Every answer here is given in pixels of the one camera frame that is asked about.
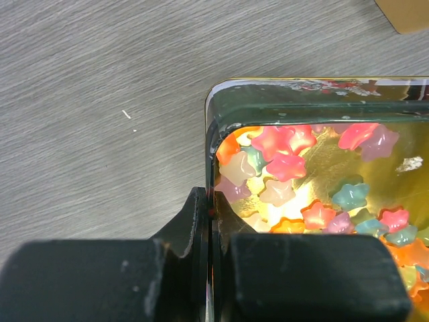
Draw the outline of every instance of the wood grain surface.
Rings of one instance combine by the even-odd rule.
[[[225,78],[421,75],[428,53],[370,0],[2,0],[0,265],[31,239],[157,231],[204,184]]]

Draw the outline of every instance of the candy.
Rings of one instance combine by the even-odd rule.
[[[416,238],[410,245],[402,247],[404,250],[405,265],[419,265],[425,270],[429,269],[429,248],[420,238]]]
[[[261,151],[263,158],[268,162],[273,160],[274,154],[279,151],[292,154],[289,141],[294,134],[292,128],[265,126],[262,134],[251,140],[251,145]]]
[[[261,176],[263,167],[268,164],[263,159],[262,152],[256,150],[253,146],[243,146],[241,151],[247,153],[247,161],[255,169],[256,176]]]
[[[286,182],[268,180],[265,187],[266,189],[259,196],[259,200],[263,203],[271,203],[276,207],[281,207],[295,197],[290,180]]]
[[[343,211],[350,211],[367,205],[366,197],[369,185],[366,183],[345,184],[339,192],[332,197],[332,202],[339,205]]]
[[[306,229],[323,229],[333,220],[336,211],[325,207],[320,201],[313,202],[309,208],[301,210]]]
[[[387,234],[385,238],[389,243],[402,247],[412,243],[416,238],[416,234],[417,227],[408,225],[395,233]]]
[[[246,151],[235,154],[219,172],[235,186],[241,186],[245,180],[256,176],[256,170],[248,163]]]
[[[302,150],[312,147],[316,144],[317,139],[311,133],[310,125],[287,125],[284,129],[293,129],[294,136],[289,140],[289,145],[295,155],[298,155]]]
[[[258,233],[267,233],[271,227],[262,219],[259,213],[254,213],[250,217],[242,218],[246,224],[252,227]]]
[[[429,227],[420,230],[417,233],[417,238],[420,238],[426,246],[429,246]]]
[[[364,162],[372,161],[376,158],[387,158],[391,155],[393,146],[399,140],[400,135],[390,131],[384,125],[378,125],[373,135],[359,146],[362,148],[361,158]]]
[[[376,219],[370,219],[357,224],[355,230],[357,233],[372,235],[376,238],[379,238],[389,231],[389,227],[380,223]]]
[[[235,186],[224,176],[221,176],[221,181],[218,183],[218,185],[215,186],[214,189],[215,191],[222,192],[229,203],[234,203],[235,201],[251,196],[251,192],[249,188],[247,188],[246,182],[244,182],[241,186]]]
[[[420,273],[420,278],[423,282],[429,282],[429,270],[425,270],[419,265],[416,265],[416,270]]]
[[[356,215],[350,218],[353,225],[358,225],[360,223],[363,223],[364,221],[369,221],[371,219],[375,219],[375,215],[370,213],[369,210],[366,208],[362,208]]]
[[[350,221],[349,213],[341,213],[328,223],[324,233],[351,233],[355,226]]]
[[[305,224],[302,219],[281,218],[277,225],[271,228],[272,233],[304,233]]]
[[[216,157],[220,164],[228,164],[231,157],[239,151],[240,145],[237,143],[234,134],[230,134],[217,149]]]
[[[381,213],[380,222],[389,226],[389,232],[395,233],[408,225],[408,218],[410,214],[408,211],[399,209],[396,211],[385,210]]]
[[[369,139],[378,123],[355,123],[344,131],[338,142],[338,147],[344,150],[354,150],[359,144]]]
[[[305,163],[305,159],[300,156],[287,156],[278,152],[273,156],[273,161],[267,165],[267,172],[282,182],[303,178],[306,176]]]

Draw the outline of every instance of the star-shaped candy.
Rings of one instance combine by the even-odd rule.
[[[308,208],[301,210],[306,229],[323,229],[326,228],[329,221],[333,220],[336,215],[334,209],[325,207],[320,201],[313,202]]]
[[[399,209],[397,211],[385,210],[381,213],[380,222],[389,226],[389,232],[395,233],[408,225],[410,213],[408,211]]]
[[[259,213],[254,213],[252,216],[242,218],[250,227],[252,227],[258,233],[267,233],[271,227],[262,219]]]
[[[261,151],[263,158],[268,162],[273,160],[278,151],[292,154],[289,141],[294,134],[295,131],[292,128],[265,126],[262,134],[251,140],[251,145]]]
[[[281,218],[279,223],[271,228],[272,233],[304,233],[305,224],[302,219]]]
[[[355,227],[357,233],[361,233],[363,235],[372,235],[376,238],[385,235],[389,231],[389,227],[380,223],[375,218],[370,220],[366,220],[362,223],[358,223]]]
[[[338,147],[344,150],[354,150],[359,144],[373,135],[378,123],[355,123],[344,131],[338,142]]]
[[[255,169],[256,176],[260,176],[263,167],[268,164],[268,162],[263,159],[262,152],[256,150],[253,146],[243,146],[241,147],[241,151],[247,153],[247,161]]]
[[[305,163],[305,159],[300,156],[287,156],[278,152],[274,155],[273,161],[267,165],[267,171],[279,181],[285,182],[304,178],[307,174]]]
[[[429,227],[420,230],[417,233],[417,238],[420,238],[423,241],[423,244],[425,244],[426,246],[429,246]]]
[[[402,249],[405,253],[405,265],[419,265],[425,270],[429,269],[429,248],[423,244],[420,238],[416,238],[410,245],[406,245]]]
[[[352,233],[355,226],[350,221],[349,213],[341,213],[331,220],[325,229],[324,233]]]
[[[402,247],[412,243],[416,238],[416,234],[417,227],[408,225],[395,233],[387,234],[385,238],[389,243]]]
[[[289,145],[297,156],[302,150],[312,147],[317,143],[316,137],[311,132],[310,125],[287,125],[284,129],[293,129],[294,136],[291,137]]]
[[[228,164],[232,156],[239,153],[239,151],[240,145],[237,143],[234,134],[230,134],[217,149],[216,157],[220,164]]]
[[[295,198],[290,180],[286,182],[267,180],[265,187],[266,189],[259,196],[259,200],[263,203],[271,203],[276,207],[281,207],[290,199]]]
[[[350,211],[367,205],[369,185],[366,183],[345,184],[332,197],[332,202],[339,205],[343,211]]]
[[[220,191],[225,195],[229,203],[234,203],[235,201],[247,198],[251,196],[249,188],[244,182],[241,186],[235,186],[231,181],[229,181],[224,176],[221,176],[221,181],[218,185],[215,186],[215,191]]]
[[[388,130],[383,124],[378,125],[373,135],[360,144],[362,161],[369,162],[376,158],[388,158],[399,138],[398,133]]]
[[[227,165],[219,168],[219,172],[235,186],[241,186],[245,180],[256,176],[256,170],[247,161],[246,151],[232,156]]]

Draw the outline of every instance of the small white debris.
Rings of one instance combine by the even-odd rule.
[[[401,166],[399,166],[396,171],[406,172],[415,169],[419,169],[423,165],[423,158],[421,156],[415,156],[413,158],[405,158]]]
[[[129,119],[131,119],[131,116],[129,116],[127,112],[125,112],[124,110],[122,110],[122,113],[123,113],[126,117],[128,117]]]

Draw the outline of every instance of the purple star candy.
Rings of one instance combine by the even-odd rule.
[[[251,196],[252,193],[247,188],[246,182],[245,180],[241,186],[235,186],[227,178],[221,176],[221,181],[215,186],[214,190],[222,192],[229,203],[234,203],[235,201]]]
[[[324,233],[352,233],[355,226],[350,220],[349,213],[340,213],[333,220],[331,220],[325,229]]]
[[[359,145],[362,148],[362,161],[369,162],[376,158],[388,158],[399,138],[398,133],[390,131],[382,124],[378,125],[373,135]]]

